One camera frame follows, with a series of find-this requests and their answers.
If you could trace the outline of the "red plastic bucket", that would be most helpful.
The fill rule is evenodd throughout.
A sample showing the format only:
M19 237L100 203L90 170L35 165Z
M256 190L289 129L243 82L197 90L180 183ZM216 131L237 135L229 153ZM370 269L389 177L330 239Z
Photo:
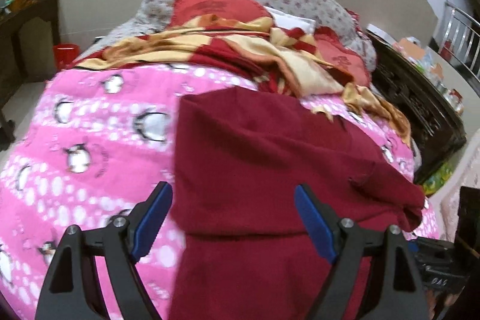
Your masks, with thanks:
M58 71L68 68L80 54L80 48L75 44L58 44L53 46L55 66Z

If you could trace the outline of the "dark wooden side table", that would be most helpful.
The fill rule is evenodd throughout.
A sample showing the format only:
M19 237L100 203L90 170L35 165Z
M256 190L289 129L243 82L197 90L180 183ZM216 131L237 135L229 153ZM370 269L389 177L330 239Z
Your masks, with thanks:
M55 74L58 15L59 0L36 0L1 20L1 106L23 85Z

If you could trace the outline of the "pink penguin blanket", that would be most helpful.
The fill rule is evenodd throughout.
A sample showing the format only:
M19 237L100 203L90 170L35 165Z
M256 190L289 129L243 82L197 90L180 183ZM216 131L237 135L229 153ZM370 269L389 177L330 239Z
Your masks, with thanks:
M20 318L33 318L67 227L104 227L145 200L157 183L173 188L180 100L235 87L259 92L246 79L195 66L72 69L47 84L25 137L1 172L1 293ZM413 183L412 151L387 124L350 113L336 97L296 100L314 114L355 124ZM426 199L421 213L420 225L407 234L438 238ZM165 319L171 319L184 251L185 233L169 212L150 254L138 265Z

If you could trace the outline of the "dark carved wooden cabinet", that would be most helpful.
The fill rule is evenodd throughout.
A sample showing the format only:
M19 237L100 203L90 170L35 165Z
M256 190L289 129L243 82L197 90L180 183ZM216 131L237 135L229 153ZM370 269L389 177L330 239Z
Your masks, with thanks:
M373 86L410 122L412 139L422 159L414 182L423 184L466 144L463 121L411 62L374 34L368 36L377 54Z

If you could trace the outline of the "red yellow floral blanket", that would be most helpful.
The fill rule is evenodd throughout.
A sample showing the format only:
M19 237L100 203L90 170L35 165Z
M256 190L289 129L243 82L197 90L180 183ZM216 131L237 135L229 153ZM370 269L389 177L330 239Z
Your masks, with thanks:
M400 110L359 85L351 72L326 61L314 36L300 28L278 28L270 17L243 23L200 15L182 26L125 38L75 65L106 71L143 63L219 68L254 81L263 92L297 98L337 95L355 114L384 119L403 143L411 141L411 125Z

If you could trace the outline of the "dark red garment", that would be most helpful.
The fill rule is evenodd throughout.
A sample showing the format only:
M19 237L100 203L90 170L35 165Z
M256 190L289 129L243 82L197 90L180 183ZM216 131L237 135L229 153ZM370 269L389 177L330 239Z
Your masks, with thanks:
M343 218L406 232L422 190L344 118L228 88L180 100L170 214L185 233L171 319L303 319L329 273L295 208L308 185Z

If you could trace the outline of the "white pillow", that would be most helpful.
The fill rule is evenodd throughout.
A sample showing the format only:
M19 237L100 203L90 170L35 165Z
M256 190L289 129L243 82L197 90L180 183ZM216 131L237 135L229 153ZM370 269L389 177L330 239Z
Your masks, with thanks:
M293 28L300 28L306 34L313 35L316 29L316 21L304 17L298 17L276 10L272 7L265 7L265 9L272 15L272 18L279 28L291 30Z

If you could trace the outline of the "red heart cushion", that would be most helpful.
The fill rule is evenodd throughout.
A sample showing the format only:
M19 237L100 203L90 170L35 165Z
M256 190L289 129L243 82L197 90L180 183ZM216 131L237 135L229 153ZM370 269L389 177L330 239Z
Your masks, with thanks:
M170 27L182 26L194 17L215 15L243 23L270 13L255 0L174 0Z
M314 38L323 60L349 73L357 85L365 87L370 85L371 76L363 59L353 50L346 48L333 29L319 27L314 33Z

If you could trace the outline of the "metal stair railing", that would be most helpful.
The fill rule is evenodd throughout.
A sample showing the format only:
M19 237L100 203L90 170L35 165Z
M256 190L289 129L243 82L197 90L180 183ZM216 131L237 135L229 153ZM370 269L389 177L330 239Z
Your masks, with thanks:
M433 34L439 55L472 83L479 83L479 17L445 1Z

